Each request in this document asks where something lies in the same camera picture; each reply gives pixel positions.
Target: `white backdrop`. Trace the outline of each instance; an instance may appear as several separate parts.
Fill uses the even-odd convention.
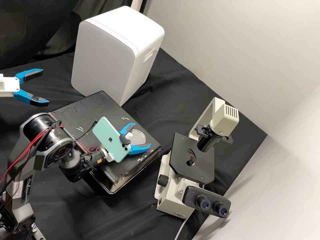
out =
[[[149,0],[162,48],[270,133],[319,82],[319,0]]]
[[[194,240],[320,239],[320,85],[263,141]]]

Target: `mint green iphone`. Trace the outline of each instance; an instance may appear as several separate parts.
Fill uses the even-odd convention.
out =
[[[131,145],[123,147],[119,138],[120,133],[106,117],[100,118],[99,122],[92,129],[92,132],[116,162],[121,162],[129,153]]]

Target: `microscope lamp vent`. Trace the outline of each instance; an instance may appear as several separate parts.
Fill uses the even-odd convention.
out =
[[[231,117],[238,118],[238,110],[236,108],[230,107],[228,105],[225,105],[226,107],[226,114],[228,114]]]

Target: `black fabric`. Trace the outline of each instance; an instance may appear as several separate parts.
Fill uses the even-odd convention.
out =
[[[0,69],[29,61],[79,0],[1,0]]]
[[[105,13],[121,6],[131,6],[128,0],[79,0],[68,19],[41,49],[35,58],[67,53],[76,44],[79,23],[81,20]]]
[[[18,139],[18,128],[32,114],[48,112],[82,98],[70,84],[73,54],[2,71],[5,76],[30,68],[44,75],[22,88],[51,101],[45,108],[0,98],[0,153],[4,172]],[[189,70],[160,50],[146,83],[124,104],[169,152],[174,132],[187,135],[208,103],[217,96]],[[216,147],[216,179],[206,187],[223,194],[266,134],[245,116],[233,131],[234,144]],[[154,190],[160,160],[155,160],[114,195],[99,195],[85,181],[69,183],[57,165],[36,175],[30,203],[47,239],[174,239],[183,220],[156,210]],[[194,212],[180,239],[192,239],[206,215]]]

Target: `white storage box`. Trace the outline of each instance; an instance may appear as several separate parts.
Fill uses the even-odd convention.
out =
[[[163,28],[130,7],[82,21],[71,83],[85,96],[104,90],[122,106],[146,81]]]

